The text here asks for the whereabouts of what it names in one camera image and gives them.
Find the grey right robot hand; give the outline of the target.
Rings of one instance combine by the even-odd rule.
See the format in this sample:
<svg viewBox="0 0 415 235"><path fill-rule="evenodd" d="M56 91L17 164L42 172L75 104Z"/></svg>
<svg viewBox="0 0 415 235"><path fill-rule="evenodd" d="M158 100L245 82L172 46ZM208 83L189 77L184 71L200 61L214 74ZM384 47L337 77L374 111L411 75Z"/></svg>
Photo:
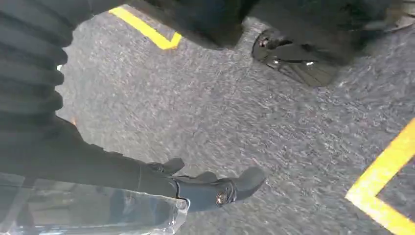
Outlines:
<svg viewBox="0 0 415 235"><path fill-rule="evenodd" d="M252 196L262 169L238 177L179 175L184 163L145 163L86 143L56 116L0 115L3 235L173 235L192 212Z"/></svg>

